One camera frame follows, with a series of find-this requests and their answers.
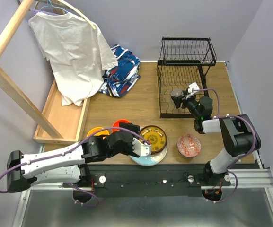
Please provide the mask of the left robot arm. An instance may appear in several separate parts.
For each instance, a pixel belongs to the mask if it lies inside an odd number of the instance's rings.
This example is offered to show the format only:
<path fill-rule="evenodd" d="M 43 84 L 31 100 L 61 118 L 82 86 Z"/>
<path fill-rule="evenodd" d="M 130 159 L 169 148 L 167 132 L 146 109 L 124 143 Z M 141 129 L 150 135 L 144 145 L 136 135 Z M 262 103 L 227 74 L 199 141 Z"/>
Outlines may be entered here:
<path fill-rule="evenodd" d="M 142 139 L 140 127 L 120 123 L 110 135 L 91 135 L 80 142 L 42 154 L 10 153 L 7 161 L 7 193 L 22 192 L 42 183 L 89 183 L 88 163 L 101 162 L 117 154 L 139 157 L 136 143 Z"/>

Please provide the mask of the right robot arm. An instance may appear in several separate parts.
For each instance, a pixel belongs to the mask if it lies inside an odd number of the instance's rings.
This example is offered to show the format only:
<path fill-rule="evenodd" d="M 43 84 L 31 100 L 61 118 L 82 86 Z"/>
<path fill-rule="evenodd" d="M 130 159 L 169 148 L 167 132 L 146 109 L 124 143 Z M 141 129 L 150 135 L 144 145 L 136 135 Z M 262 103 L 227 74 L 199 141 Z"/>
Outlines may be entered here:
<path fill-rule="evenodd" d="M 196 93 L 199 91 L 200 89 L 189 88 L 179 95 L 171 96 L 171 99 L 177 109 L 189 110 L 194 117 L 194 129 L 199 134 L 221 133 L 224 148 L 205 164 L 201 174 L 203 182 L 214 185 L 224 178 L 239 159 L 258 150 L 261 140 L 246 114 L 212 117 L 213 100 L 208 96 L 196 100 Z"/>

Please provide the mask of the clear faceted drinking glass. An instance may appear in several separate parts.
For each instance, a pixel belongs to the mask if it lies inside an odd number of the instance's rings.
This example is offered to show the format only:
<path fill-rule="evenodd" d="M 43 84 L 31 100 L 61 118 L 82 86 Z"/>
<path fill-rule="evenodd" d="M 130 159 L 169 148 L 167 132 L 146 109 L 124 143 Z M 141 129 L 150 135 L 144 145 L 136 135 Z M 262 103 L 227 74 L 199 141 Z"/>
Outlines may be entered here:
<path fill-rule="evenodd" d="M 170 97 L 171 96 L 184 96 L 183 94 L 183 91 L 180 90 L 180 89 L 173 89 L 171 92 L 170 92 Z"/>

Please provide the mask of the orange-red bowl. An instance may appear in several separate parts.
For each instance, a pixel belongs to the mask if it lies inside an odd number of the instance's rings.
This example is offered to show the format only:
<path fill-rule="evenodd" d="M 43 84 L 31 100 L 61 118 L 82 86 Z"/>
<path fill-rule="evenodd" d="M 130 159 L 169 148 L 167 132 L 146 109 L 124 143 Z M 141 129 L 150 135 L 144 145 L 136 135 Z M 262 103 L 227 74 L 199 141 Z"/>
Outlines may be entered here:
<path fill-rule="evenodd" d="M 120 123 L 121 122 L 123 122 L 123 123 L 130 123 L 130 121 L 127 120 L 127 119 L 119 119 L 116 122 L 114 122 L 113 127 L 117 127 L 117 129 L 112 129 L 112 132 L 115 132 L 115 131 L 119 130 L 118 127 L 120 127 Z"/>

